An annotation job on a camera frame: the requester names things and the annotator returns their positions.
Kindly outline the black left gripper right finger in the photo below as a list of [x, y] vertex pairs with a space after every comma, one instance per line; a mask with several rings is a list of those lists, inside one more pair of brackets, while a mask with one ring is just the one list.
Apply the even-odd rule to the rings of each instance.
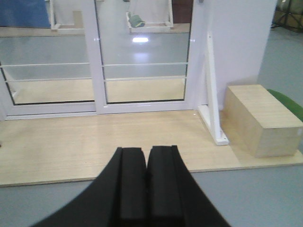
[[194, 180], [176, 145], [152, 147], [147, 175], [149, 226], [230, 226]]

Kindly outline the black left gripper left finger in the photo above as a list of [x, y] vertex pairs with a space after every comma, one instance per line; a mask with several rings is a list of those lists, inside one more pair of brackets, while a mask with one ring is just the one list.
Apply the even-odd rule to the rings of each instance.
[[144, 227], [146, 163], [140, 148], [117, 148], [97, 178], [36, 227]]

